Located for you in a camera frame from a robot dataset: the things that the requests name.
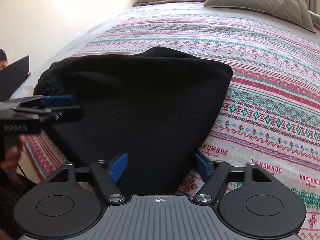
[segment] patterned bedspread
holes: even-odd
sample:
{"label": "patterned bedspread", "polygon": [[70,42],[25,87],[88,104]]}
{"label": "patterned bedspread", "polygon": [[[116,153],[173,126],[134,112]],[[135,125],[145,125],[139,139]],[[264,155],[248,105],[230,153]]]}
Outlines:
{"label": "patterned bedspread", "polygon": [[[232,165],[256,162],[307,207],[300,237],[320,237],[320,43],[283,27],[211,14],[130,18],[101,33],[74,56],[135,54],[154,46],[218,60],[233,69],[217,121],[200,147]],[[29,136],[26,152],[39,177],[66,161],[45,133]],[[177,194],[203,182],[191,170]],[[228,190],[240,187],[230,183]]]}

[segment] silver screw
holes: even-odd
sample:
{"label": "silver screw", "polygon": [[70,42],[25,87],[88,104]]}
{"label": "silver screw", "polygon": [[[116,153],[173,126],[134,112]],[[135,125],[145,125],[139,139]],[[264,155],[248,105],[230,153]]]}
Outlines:
{"label": "silver screw", "polygon": [[211,200],[211,196],[208,194],[199,194],[196,196],[196,200],[199,202],[209,202]]}
{"label": "silver screw", "polygon": [[124,196],[122,196],[121,194],[112,194],[108,197],[108,200],[112,202],[120,202],[123,199],[124,199]]}

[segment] gray plastic base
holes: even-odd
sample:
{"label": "gray plastic base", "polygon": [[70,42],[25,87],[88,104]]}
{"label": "gray plastic base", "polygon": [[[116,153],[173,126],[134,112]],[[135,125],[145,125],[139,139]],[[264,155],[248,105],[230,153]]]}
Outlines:
{"label": "gray plastic base", "polygon": [[[24,236],[22,240],[31,240]],[[248,240],[227,228],[212,208],[190,202],[185,195],[132,196],[110,206],[100,221],[70,240]],[[297,235],[287,240],[300,240]]]}

